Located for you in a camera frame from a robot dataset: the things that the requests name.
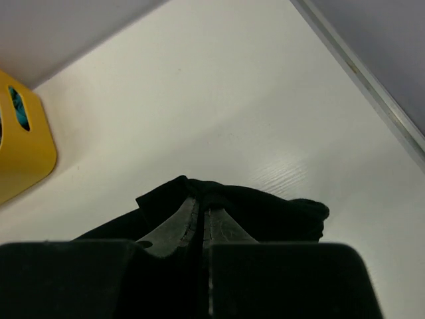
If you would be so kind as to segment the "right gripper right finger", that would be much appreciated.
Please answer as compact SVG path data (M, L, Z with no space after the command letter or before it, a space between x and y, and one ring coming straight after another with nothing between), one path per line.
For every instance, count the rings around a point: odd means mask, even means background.
M209 209L204 214L203 248L222 244L257 244L225 209Z

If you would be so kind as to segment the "black t shirt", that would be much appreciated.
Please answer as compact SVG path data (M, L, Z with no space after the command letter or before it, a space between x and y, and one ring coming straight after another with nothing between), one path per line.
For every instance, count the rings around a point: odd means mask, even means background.
M167 223L178 232L159 242L168 250L162 258L200 253L204 248L206 214L224 211L259 242L313 241L323 236L329 208L311 199L282 199L238 185L190 179L180 175L136 199L138 208L112 219L78 241L137 241Z

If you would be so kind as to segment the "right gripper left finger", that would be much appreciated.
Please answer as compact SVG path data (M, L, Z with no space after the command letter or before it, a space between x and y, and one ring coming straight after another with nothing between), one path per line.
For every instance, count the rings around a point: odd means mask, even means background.
M147 253L167 258L180 248L187 248L197 230L199 204L192 197L186 198L180 208L152 232L136 243Z

